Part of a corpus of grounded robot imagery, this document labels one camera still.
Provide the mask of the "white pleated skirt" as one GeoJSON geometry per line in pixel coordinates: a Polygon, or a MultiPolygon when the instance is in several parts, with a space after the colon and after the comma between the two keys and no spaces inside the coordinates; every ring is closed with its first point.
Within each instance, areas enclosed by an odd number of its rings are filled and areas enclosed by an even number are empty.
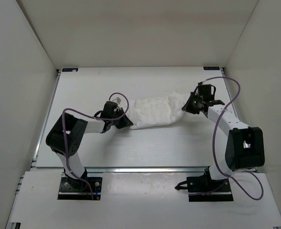
{"type": "Polygon", "coordinates": [[[131,130],[171,125],[184,116],[183,106],[190,94],[173,91],[168,96],[131,100],[126,113],[131,130]]]}

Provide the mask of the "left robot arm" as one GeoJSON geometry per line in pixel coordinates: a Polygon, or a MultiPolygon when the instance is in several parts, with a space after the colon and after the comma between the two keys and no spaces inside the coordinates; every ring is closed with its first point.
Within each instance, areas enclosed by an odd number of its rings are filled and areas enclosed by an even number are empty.
{"type": "Polygon", "coordinates": [[[126,111],[113,101],[107,101],[103,110],[96,112],[94,116],[89,116],[92,122],[74,117],[67,111],[68,109],[65,109],[56,121],[45,142],[60,158],[68,183],[80,191],[90,190],[87,170],[78,155],[84,134],[102,134],[110,130],[112,126],[117,129],[131,127],[133,122],[128,118],[126,111]]]}

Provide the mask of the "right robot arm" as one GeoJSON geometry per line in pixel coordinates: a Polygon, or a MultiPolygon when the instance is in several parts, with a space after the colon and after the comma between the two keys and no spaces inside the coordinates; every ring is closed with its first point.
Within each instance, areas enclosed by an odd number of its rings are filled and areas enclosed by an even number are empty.
{"type": "Polygon", "coordinates": [[[196,178],[195,185],[213,191],[221,182],[244,169],[261,167],[265,163],[263,132],[259,127],[251,127],[240,121],[228,110],[228,105],[215,99],[216,87],[199,83],[182,110],[191,114],[203,113],[215,123],[212,143],[216,143],[216,133],[221,130],[227,137],[224,153],[217,155],[213,148],[214,164],[196,178]]]}

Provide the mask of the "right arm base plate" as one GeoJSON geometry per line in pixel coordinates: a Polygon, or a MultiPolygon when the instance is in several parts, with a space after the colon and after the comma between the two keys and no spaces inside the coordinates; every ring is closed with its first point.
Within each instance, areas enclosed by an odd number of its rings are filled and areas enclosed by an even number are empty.
{"type": "Polygon", "coordinates": [[[234,201],[228,179],[213,180],[208,169],[201,176],[187,177],[178,183],[176,190],[187,190],[189,202],[232,202],[234,201]]]}

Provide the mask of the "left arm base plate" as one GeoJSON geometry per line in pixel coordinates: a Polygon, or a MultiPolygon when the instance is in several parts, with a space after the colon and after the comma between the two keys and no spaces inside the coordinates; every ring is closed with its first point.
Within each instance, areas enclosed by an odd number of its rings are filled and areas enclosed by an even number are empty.
{"type": "Polygon", "coordinates": [[[65,172],[63,172],[58,189],[57,199],[93,201],[100,200],[103,177],[88,176],[88,173],[85,173],[81,178],[86,180],[90,184],[91,189],[86,182],[71,178],[66,175],[65,172]]]}

